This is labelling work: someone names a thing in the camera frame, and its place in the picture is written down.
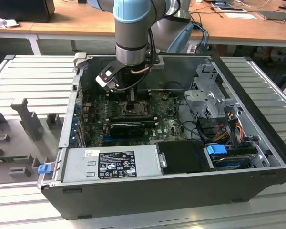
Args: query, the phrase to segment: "red wire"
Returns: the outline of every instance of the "red wire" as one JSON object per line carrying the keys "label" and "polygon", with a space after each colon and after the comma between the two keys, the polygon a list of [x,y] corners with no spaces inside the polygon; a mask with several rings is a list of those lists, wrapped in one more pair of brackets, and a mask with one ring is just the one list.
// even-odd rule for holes
{"label": "red wire", "polygon": [[220,129],[221,127],[223,127],[223,126],[224,126],[224,124],[221,124],[221,125],[217,128],[216,137],[218,136],[219,129]]}
{"label": "red wire", "polygon": [[244,129],[242,128],[242,141],[245,141],[244,140]]}

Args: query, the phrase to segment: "blue latch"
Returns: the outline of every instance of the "blue latch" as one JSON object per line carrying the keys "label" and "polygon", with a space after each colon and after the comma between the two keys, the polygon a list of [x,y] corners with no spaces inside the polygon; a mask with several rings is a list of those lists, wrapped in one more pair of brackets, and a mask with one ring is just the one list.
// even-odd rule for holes
{"label": "blue latch", "polygon": [[209,154],[226,154],[227,150],[224,145],[209,145],[206,150]]}
{"label": "blue latch", "polygon": [[40,165],[37,172],[38,174],[51,173],[51,165]]}

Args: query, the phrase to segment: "person's leg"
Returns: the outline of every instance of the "person's leg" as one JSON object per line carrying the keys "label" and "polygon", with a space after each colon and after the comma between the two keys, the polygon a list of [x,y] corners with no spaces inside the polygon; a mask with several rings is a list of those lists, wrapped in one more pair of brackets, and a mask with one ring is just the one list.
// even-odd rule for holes
{"label": "person's leg", "polygon": [[227,56],[228,45],[226,44],[218,44],[216,45],[216,50],[219,56]]}
{"label": "person's leg", "polygon": [[272,50],[273,50],[273,47],[266,47],[264,55],[262,56],[262,61],[263,61],[264,65],[266,65],[268,67],[274,67],[274,65],[275,65],[273,63],[272,58],[271,58]]}

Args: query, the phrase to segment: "motherboard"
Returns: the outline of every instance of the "motherboard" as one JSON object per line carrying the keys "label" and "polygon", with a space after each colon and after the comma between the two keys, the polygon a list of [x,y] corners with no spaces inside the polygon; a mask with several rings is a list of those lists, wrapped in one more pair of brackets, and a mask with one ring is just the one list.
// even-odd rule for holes
{"label": "motherboard", "polygon": [[[124,95],[100,94],[84,104],[88,147],[150,145],[186,139],[176,116],[177,97],[163,91],[139,94],[132,111],[127,110],[126,103]],[[121,128],[130,125],[138,127],[138,131],[134,130],[131,136],[123,134]],[[120,135],[113,136],[113,127],[118,128]]]}

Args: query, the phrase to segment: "warning label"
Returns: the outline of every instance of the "warning label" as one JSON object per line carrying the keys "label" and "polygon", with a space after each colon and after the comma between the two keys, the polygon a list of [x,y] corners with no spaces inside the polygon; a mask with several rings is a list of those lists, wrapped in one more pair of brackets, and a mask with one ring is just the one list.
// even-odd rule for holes
{"label": "warning label", "polygon": [[99,179],[136,176],[134,151],[99,153]]}

